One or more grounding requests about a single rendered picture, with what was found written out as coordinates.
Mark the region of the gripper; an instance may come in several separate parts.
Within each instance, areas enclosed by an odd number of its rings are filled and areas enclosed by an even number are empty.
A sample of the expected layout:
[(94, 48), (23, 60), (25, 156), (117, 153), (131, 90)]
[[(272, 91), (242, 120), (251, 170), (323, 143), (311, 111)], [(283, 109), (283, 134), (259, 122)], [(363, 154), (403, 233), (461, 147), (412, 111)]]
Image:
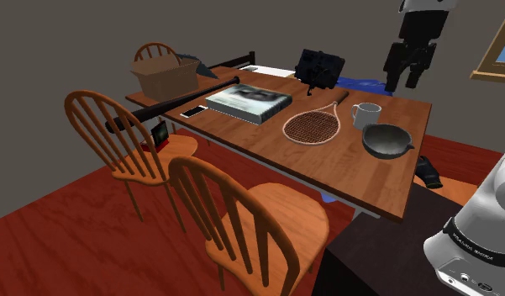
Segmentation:
[[(405, 87), (415, 88), (424, 71), (428, 70), (434, 57), (436, 43), (429, 43), (440, 37), (449, 12), (443, 10), (424, 10), (404, 14), (399, 38), (403, 42), (392, 44), (383, 71), (387, 73), (385, 90), (393, 93), (405, 69), (410, 73)], [(416, 49), (409, 58), (409, 46)]]

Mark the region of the dark bed with blue blanket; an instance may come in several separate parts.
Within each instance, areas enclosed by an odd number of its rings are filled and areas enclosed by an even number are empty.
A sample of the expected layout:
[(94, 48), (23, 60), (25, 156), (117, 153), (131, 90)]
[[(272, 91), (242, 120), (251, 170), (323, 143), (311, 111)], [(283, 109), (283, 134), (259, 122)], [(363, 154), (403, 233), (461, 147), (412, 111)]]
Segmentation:
[[(257, 66), (255, 64), (255, 52), (250, 51), (248, 55), (244, 55), (235, 58), (230, 61), (225, 61), (213, 66), (209, 66), (208, 69), (213, 69), (215, 67), (225, 66), (229, 68), (238, 68), (245, 71), (253, 71), (257, 73), (262, 73), (266, 75), (276, 76), (276, 77), (289, 77), (295, 78), (295, 71), (279, 69), (269, 66)], [(353, 90), (360, 90), (366, 93), (376, 93), (387, 96), (392, 96), (393, 92), (388, 92), (386, 90), (386, 84), (384, 82), (379, 82), (372, 79), (352, 79), (346, 77), (339, 77), (336, 82), (337, 87), (345, 87)]]

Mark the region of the white mug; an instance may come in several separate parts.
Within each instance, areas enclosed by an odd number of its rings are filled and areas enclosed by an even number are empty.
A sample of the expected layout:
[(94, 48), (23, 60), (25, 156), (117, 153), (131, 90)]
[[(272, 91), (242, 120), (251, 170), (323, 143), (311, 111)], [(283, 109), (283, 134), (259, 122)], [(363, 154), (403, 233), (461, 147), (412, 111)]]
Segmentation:
[(380, 117), (381, 106), (375, 103), (358, 103), (351, 108), (353, 126), (362, 130), (367, 124), (376, 124)]

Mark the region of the grey bowl with spout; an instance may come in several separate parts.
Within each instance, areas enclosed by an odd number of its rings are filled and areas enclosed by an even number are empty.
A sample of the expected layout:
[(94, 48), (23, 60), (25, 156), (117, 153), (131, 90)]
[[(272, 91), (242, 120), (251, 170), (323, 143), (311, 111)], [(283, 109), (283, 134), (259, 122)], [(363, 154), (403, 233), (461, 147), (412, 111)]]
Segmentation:
[(362, 145), (383, 160), (396, 159), (414, 149), (412, 136), (394, 124), (367, 124), (362, 130)]

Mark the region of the wooden framed window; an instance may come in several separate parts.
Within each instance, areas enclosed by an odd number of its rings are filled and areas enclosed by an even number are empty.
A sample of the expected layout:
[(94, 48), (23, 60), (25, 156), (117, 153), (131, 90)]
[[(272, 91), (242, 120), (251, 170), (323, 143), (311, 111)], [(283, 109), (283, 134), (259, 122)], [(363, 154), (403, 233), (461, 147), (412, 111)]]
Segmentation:
[(505, 83), (505, 61), (498, 60), (505, 47), (505, 19), (489, 45), (486, 54), (476, 70), (470, 74), (471, 80)]

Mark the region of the black glove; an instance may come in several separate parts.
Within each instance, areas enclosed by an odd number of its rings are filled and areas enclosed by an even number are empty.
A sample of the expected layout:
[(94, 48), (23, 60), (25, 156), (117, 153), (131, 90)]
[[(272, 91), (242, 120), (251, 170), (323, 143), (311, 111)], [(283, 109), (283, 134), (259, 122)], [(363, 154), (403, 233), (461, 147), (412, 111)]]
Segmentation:
[(443, 187), (438, 171), (426, 156), (418, 158), (415, 175), (423, 181), (426, 188), (438, 189)]

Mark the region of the brown mesh racket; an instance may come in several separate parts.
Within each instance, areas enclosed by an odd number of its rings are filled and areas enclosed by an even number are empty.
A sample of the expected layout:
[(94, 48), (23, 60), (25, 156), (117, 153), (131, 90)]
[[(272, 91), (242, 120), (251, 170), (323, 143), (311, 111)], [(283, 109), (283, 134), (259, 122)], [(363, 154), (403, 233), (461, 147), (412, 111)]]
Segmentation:
[(350, 93), (343, 91), (332, 103), (292, 116), (281, 131), (290, 141), (300, 145), (323, 145), (340, 131), (337, 107)]

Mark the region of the wooden table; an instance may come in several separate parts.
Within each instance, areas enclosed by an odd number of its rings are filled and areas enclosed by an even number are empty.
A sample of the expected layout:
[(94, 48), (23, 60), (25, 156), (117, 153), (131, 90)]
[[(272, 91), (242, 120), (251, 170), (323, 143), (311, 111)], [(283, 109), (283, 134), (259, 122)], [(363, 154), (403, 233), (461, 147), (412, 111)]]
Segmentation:
[[(299, 145), (283, 135), (282, 126), (296, 114), (332, 103), (342, 93), (341, 88), (315, 89), (308, 95), (307, 85), (292, 78), (222, 66), (215, 68), (214, 73), (215, 78), (198, 78), (201, 89), (239, 77), (244, 84), (291, 94), (292, 104), (261, 125), (209, 109), (189, 119), (181, 116), (190, 108), (204, 105), (203, 97), (164, 113), (164, 118), (177, 128), (190, 130), (336, 198), (355, 208), (356, 212), (402, 222), (429, 121), (430, 103), (352, 90), (337, 108), (339, 134), (323, 145)], [(352, 106), (358, 103), (380, 105), (379, 120), (405, 129), (413, 138), (413, 149), (394, 160), (380, 160), (366, 152), (362, 132), (354, 128), (350, 115)]]

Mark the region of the thick grey book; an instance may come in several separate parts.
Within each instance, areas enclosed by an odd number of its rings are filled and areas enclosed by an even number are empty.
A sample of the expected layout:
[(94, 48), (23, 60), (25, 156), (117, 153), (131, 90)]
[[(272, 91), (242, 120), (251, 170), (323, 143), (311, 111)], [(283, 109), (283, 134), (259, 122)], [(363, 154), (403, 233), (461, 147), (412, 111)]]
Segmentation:
[(207, 107), (252, 124), (263, 124), (292, 103), (292, 96), (237, 84), (206, 97)]

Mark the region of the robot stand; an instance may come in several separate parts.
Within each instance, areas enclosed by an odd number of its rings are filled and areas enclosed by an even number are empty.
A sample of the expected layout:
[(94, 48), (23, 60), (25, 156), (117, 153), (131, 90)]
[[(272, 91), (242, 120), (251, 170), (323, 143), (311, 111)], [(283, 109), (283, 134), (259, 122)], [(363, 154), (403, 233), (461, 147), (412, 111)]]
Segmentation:
[(311, 296), (462, 296), (423, 253), (461, 208), (414, 183), (402, 222), (359, 214), (326, 246)]

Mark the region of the dark blue angular object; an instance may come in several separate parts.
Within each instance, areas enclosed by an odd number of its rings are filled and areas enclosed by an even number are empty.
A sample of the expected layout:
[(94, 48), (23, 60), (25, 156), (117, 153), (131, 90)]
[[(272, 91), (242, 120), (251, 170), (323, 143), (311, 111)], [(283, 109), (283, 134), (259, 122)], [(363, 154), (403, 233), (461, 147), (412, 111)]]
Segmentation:
[(198, 75), (218, 79), (218, 77), (196, 56), (177, 53), (175, 53), (175, 56), (181, 60), (180, 68), (185, 73), (195, 71)]

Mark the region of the white phone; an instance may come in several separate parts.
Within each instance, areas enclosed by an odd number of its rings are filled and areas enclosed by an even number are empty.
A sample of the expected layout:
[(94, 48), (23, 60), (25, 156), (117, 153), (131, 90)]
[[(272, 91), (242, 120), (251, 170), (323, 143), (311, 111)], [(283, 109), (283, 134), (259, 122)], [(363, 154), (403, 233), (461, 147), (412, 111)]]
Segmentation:
[(191, 118), (192, 116), (195, 116), (196, 114), (199, 114), (206, 109), (206, 106), (198, 105), (195, 108), (188, 109), (187, 111), (181, 113), (181, 116), (183, 118)]

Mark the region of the open cardboard box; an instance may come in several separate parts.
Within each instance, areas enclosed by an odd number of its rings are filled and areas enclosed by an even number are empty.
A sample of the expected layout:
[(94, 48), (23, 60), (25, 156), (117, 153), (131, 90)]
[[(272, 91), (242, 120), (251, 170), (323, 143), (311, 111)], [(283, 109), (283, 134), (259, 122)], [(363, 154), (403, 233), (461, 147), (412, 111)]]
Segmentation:
[(131, 72), (139, 79), (147, 98), (165, 102), (198, 89), (199, 64), (198, 60), (163, 55), (132, 62)]

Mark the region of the black baseball bat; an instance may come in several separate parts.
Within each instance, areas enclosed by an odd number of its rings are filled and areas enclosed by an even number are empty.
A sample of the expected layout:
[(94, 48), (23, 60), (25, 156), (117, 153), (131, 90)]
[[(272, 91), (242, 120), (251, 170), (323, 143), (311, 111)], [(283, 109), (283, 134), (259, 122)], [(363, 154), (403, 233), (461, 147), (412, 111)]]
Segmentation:
[(140, 123), (143, 123), (149, 119), (153, 119), (155, 118), (156, 116), (159, 116), (163, 113), (166, 113), (174, 108), (177, 108), (177, 107), (180, 107), (186, 103), (189, 103), (191, 102), (192, 100), (196, 99), (196, 98), (199, 98), (203, 95), (206, 95), (206, 94), (209, 94), (209, 93), (212, 93), (212, 92), (215, 92), (223, 87), (227, 87), (227, 86), (230, 86), (232, 84), (239, 84), (240, 83), (240, 79), (239, 77), (235, 76), (233, 77), (232, 79), (226, 81), (226, 82), (223, 82), (223, 83), (220, 83), (216, 86), (213, 86), (213, 87), (210, 87), (210, 88), (207, 88), (207, 89), (204, 89), (202, 91), (199, 91), (199, 92), (195, 92), (195, 93), (192, 93), (192, 94), (188, 94), (188, 95), (185, 95), (185, 96), (181, 96), (179, 98), (175, 98), (175, 99), (172, 99), (170, 101), (166, 101), (166, 102), (163, 102), (163, 103), (158, 103), (158, 104), (155, 104), (155, 105), (152, 105), (152, 106), (149, 106), (147, 108), (142, 108), (142, 109), (139, 109), (139, 110), (136, 110), (134, 112), (132, 112), (131, 114), (140, 122)]

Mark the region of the small screen on red base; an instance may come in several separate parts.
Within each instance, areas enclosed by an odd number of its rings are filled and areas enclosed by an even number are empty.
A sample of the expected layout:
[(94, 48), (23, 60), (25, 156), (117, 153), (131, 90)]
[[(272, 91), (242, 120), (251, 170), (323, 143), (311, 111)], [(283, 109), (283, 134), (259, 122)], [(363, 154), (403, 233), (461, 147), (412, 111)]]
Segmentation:
[(169, 144), (169, 133), (165, 121), (158, 123), (158, 125), (151, 130), (151, 137), (156, 152), (160, 152)]

